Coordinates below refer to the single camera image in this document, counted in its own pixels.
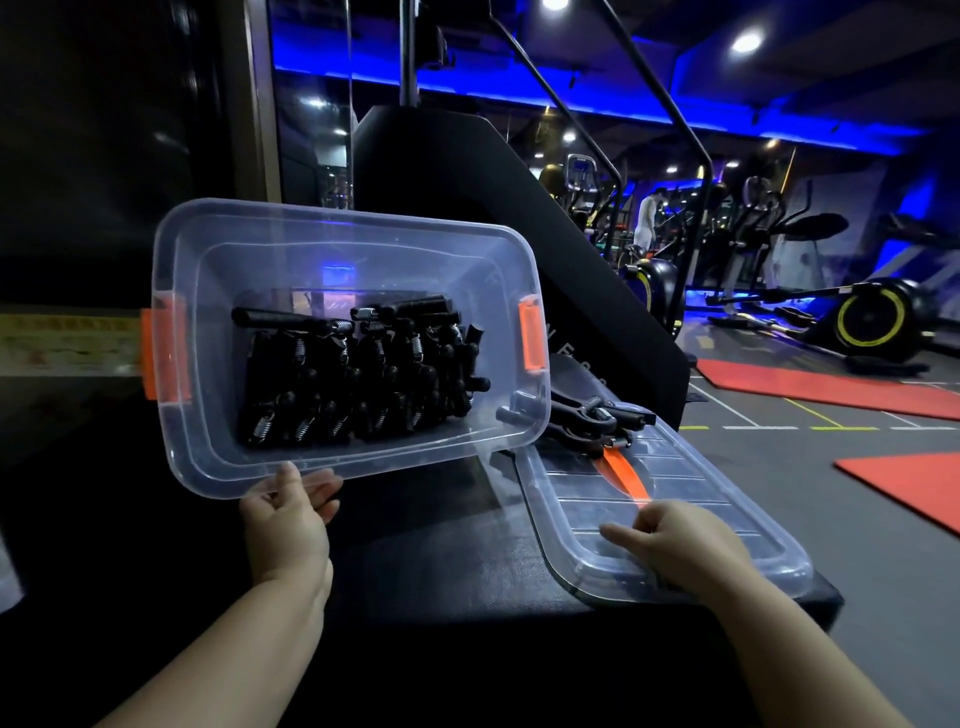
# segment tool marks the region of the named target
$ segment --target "red mat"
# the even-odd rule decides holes
[[[940,420],[960,420],[960,394],[923,384],[819,375],[753,364],[733,364],[717,359],[701,359],[697,369],[710,384],[720,389]]]
[[[960,534],[960,452],[863,457],[834,465]]]

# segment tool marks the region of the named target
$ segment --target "gym floor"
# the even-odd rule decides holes
[[[828,357],[765,334],[711,328],[706,314],[687,314],[679,343],[701,358],[843,374]],[[960,397],[960,360],[919,358],[931,369],[916,386]],[[719,390],[691,375],[709,401],[686,406],[682,435],[793,534],[847,599],[834,639],[917,726],[955,726],[960,539],[832,463],[956,451],[960,423]]]

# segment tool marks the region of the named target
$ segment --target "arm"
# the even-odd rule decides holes
[[[609,541],[697,596],[719,619],[768,728],[910,723],[792,599],[768,582],[729,527],[690,503],[656,501]]]
[[[331,471],[305,481],[306,489],[293,466],[281,468],[274,497],[241,501],[253,587],[102,728],[279,722],[317,648],[333,579],[324,522],[343,481]]]

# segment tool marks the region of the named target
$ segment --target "ceiling light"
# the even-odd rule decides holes
[[[739,36],[736,37],[736,40],[733,42],[733,45],[730,49],[734,53],[747,54],[753,53],[757,48],[763,44],[763,33],[757,29],[744,31]]]

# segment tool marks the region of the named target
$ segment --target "yellow ring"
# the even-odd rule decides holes
[[[647,311],[650,311],[650,306],[653,303],[654,292],[650,289],[650,281],[647,280],[647,274],[643,272],[642,269],[638,268],[636,270],[636,279],[643,283],[643,287],[647,292]]]
[[[847,309],[850,308],[851,304],[856,301],[856,296],[850,296],[844,304],[840,306],[840,311],[837,313],[837,333],[840,334],[840,338],[844,340],[847,344],[852,347],[878,347],[883,344],[886,344],[894,336],[900,333],[900,329],[903,328],[903,322],[906,321],[906,306],[903,305],[903,301],[900,299],[896,293],[891,291],[888,288],[884,288],[880,291],[883,296],[886,296],[892,302],[894,302],[894,307],[897,309],[897,320],[894,322],[893,328],[891,328],[886,334],[881,336],[878,339],[873,341],[859,341],[854,339],[847,332],[847,328],[843,324],[844,314],[847,313]]]

